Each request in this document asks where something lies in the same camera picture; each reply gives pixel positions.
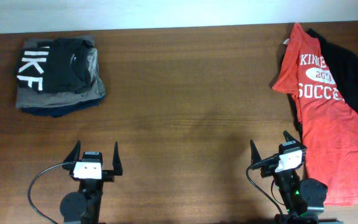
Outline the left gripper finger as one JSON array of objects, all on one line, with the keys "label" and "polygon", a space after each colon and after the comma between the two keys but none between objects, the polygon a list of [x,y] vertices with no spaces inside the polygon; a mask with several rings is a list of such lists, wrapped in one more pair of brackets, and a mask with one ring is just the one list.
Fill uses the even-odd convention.
[{"label": "left gripper finger", "polygon": [[77,140],[74,148],[71,150],[71,152],[66,156],[66,158],[63,161],[76,162],[80,156],[80,149],[81,149],[81,142],[80,140]]},{"label": "left gripper finger", "polygon": [[112,166],[113,166],[114,172],[122,172],[122,163],[121,163],[121,159],[119,157],[118,142],[115,142],[115,144],[114,144]]}]

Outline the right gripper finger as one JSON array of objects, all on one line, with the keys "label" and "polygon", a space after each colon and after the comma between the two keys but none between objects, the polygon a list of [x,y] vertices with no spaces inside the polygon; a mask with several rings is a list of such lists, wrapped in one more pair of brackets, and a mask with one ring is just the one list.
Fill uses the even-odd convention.
[{"label": "right gripper finger", "polygon": [[258,164],[262,159],[252,139],[250,140],[250,151],[251,151],[251,165],[254,166]]},{"label": "right gripper finger", "polygon": [[306,149],[306,146],[299,142],[297,139],[295,139],[288,131],[284,131],[283,135],[286,140],[286,143],[283,143],[285,147],[299,147],[300,149]]}]

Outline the red soccer t-shirt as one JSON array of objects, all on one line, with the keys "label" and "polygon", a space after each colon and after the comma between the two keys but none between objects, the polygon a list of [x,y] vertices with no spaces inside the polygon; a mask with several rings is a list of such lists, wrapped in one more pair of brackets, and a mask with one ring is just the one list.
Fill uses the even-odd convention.
[{"label": "red soccer t-shirt", "polygon": [[319,40],[299,23],[272,88],[295,102],[307,147],[306,171],[328,186],[325,204],[358,203],[358,114],[341,95]]}]

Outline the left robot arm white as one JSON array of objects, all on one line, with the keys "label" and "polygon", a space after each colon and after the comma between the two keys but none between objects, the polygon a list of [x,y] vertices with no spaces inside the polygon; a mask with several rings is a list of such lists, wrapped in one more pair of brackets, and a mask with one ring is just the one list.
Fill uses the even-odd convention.
[{"label": "left robot arm white", "polygon": [[60,213],[64,223],[98,224],[106,182],[114,182],[116,176],[123,175],[118,143],[114,144],[112,169],[103,169],[101,152],[86,151],[80,156],[81,142],[63,160],[63,169],[79,182],[77,191],[67,194],[60,203]]}]

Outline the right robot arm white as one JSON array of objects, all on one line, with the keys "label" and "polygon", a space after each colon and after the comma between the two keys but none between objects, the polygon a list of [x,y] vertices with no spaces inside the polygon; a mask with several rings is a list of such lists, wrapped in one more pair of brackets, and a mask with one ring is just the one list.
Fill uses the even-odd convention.
[{"label": "right robot arm white", "polygon": [[[264,194],[277,208],[274,223],[340,223],[337,219],[321,220],[328,186],[312,179],[301,179],[296,173],[305,163],[306,146],[287,131],[283,132],[285,142],[280,144],[278,152],[262,159],[258,149],[250,140],[251,165],[246,169],[249,182]],[[249,175],[250,170],[259,170],[263,178],[272,177],[271,186],[278,189],[287,213],[284,214],[273,195],[262,190]]]}]

